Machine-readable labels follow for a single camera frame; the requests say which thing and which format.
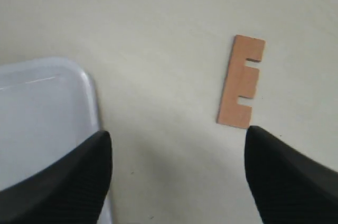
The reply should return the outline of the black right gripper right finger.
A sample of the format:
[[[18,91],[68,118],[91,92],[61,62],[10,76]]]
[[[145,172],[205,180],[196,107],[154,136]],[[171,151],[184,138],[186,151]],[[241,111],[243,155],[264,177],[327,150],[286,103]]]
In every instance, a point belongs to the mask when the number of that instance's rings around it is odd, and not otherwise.
[[[337,172],[259,126],[246,132],[245,175],[263,223],[337,223]]]

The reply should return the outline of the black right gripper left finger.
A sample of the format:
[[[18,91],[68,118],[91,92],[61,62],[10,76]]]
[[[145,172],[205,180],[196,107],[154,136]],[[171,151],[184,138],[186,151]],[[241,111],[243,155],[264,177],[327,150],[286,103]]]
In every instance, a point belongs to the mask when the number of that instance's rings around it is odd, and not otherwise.
[[[41,172],[1,191],[1,223],[97,223],[112,176],[100,130]]]

